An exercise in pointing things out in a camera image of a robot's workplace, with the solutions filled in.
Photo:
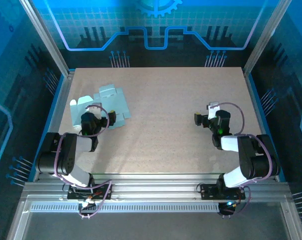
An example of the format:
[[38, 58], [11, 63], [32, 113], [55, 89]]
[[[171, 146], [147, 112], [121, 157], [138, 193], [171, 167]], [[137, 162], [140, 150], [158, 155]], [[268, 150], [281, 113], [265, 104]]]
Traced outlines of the aluminium corner post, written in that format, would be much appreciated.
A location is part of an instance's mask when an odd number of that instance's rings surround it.
[[285, 15], [289, 5], [292, 0], [279, 0], [271, 17], [269, 18], [265, 28], [263, 29], [255, 47], [253, 48], [246, 64], [243, 68], [244, 77], [248, 77], [257, 61], [259, 60], [261, 54], [263, 53], [265, 47], [267, 46], [269, 40], [274, 35], [280, 21]]
[[55, 64], [57, 65], [58, 69], [60, 70], [61, 74], [64, 77], [68, 77], [70, 74], [69, 67], [67, 66], [67, 63], [65, 62], [60, 50], [58, 49], [57, 44], [55, 43], [50, 31], [48, 30], [34, 3], [32, 2], [32, 0], [19, 0], [19, 2], [26, 12], [28, 18], [30, 19], [31, 23], [33, 24], [38, 35], [40, 36], [45, 47], [47, 48], [52, 59], [54, 60]]

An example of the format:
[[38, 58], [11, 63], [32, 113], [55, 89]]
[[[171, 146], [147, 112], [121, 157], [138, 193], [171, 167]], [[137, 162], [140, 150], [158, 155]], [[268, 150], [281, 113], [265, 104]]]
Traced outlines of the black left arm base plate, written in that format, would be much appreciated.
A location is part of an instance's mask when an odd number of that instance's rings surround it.
[[102, 200], [106, 195], [106, 200], [111, 199], [112, 194], [112, 185], [109, 187], [109, 184], [104, 184], [101, 187], [94, 189], [80, 189], [70, 186], [67, 192], [68, 200]]

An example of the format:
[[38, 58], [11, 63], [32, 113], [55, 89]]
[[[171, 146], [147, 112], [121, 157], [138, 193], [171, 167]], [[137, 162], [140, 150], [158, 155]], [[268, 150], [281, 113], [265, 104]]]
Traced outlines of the pale green paper box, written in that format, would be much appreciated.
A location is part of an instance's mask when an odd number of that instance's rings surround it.
[[131, 117], [125, 95], [122, 88], [116, 88], [114, 84], [105, 85], [93, 96], [81, 96], [78, 100], [72, 99], [69, 103], [72, 126], [75, 130], [81, 128], [81, 116], [91, 113], [91, 107], [97, 106], [101, 109], [101, 117], [106, 117], [107, 113], [114, 110], [116, 120], [110, 129], [122, 127], [126, 124], [125, 119]]

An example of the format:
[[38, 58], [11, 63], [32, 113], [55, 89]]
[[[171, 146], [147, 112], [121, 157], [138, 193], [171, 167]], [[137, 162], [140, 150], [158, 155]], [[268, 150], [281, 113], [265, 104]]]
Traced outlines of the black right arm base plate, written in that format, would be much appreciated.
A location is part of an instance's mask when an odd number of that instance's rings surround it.
[[217, 184], [201, 184], [200, 195], [202, 200], [236, 201], [246, 199], [243, 190], [218, 186]]

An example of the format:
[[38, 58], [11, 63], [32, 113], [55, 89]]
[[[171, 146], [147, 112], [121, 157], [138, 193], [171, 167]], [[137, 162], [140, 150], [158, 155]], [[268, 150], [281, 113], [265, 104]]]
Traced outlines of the aluminium mounting rail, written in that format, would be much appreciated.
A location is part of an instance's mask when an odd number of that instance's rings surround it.
[[[100, 184], [112, 181], [112, 201], [119, 202], [200, 202], [199, 183], [215, 184], [217, 173], [110, 173], [94, 174]], [[289, 184], [277, 177], [251, 184], [253, 203], [292, 202]], [[24, 185], [21, 198], [36, 201], [67, 200], [67, 189], [58, 178], [41, 174], [35, 182]]]

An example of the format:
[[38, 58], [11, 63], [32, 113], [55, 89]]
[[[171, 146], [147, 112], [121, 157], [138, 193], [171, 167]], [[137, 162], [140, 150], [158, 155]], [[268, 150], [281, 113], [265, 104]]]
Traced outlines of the aluminium side rail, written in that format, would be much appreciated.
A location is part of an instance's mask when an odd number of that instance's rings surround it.
[[42, 144], [45, 140], [45, 136], [46, 136], [47, 132], [58, 132], [59, 131], [63, 113], [64, 113], [64, 109], [66, 107], [66, 102], [67, 102], [68, 95], [70, 92], [71, 84], [72, 84], [72, 81], [74, 78], [74, 74], [75, 74], [75, 69], [70, 69], [68, 76], [62, 75], [59, 80], [59, 83], [58, 83], [57, 89], [55, 91], [53, 101], [52, 101], [52, 104], [51, 104], [51, 107], [50, 107], [50, 110], [48, 113], [48, 117], [45, 122], [43, 133], [40, 138], [40, 142], [39, 142], [36, 154], [35, 154], [33, 165], [32, 165], [29, 177], [28, 177], [28, 182], [34, 182], [38, 178], [38, 174], [36, 173], [36, 160], [40, 153], [40, 150], [41, 150]]
[[252, 101], [252, 105], [253, 105], [253, 108], [255, 111], [255, 115], [256, 115], [258, 125], [259, 125], [260, 132], [261, 132], [261, 134], [265, 134], [265, 135], [269, 136], [270, 143], [272, 144], [272, 147], [273, 147], [273, 149], [272, 149], [273, 155], [277, 160], [276, 164], [273, 164], [273, 167], [275, 167], [275, 169], [278, 170], [278, 174], [281, 175], [281, 165], [279, 163], [279, 160], [277, 159], [278, 156], [277, 156], [276, 150], [274, 149], [274, 143], [273, 143], [272, 137], [270, 136], [270, 129], [266, 122], [266, 117], [263, 112], [263, 108], [262, 108], [261, 101], [260, 101], [260, 98], [259, 98], [259, 95], [257, 92], [257, 88], [256, 88], [253, 78], [250, 74], [248, 76], [245, 76], [244, 79], [247, 84], [247, 88], [248, 88], [249, 95], [250, 95], [250, 98]]

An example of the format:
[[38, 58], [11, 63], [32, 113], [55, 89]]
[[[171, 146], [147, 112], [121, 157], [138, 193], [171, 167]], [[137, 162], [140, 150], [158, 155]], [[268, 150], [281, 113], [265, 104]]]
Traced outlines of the black connector module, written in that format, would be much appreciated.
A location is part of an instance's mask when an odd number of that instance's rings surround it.
[[238, 206], [237, 202], [221, 202], [218, 204], [218, 214], [224, 219], [225, 216], [228, 216], [230, 219], [233, 214], [236, 213], [236, 207]]
[[98, 212], [98, 206], [95, 203], [83, 202], [79, 205], [78, 214], [82, 219], [90, 219]]

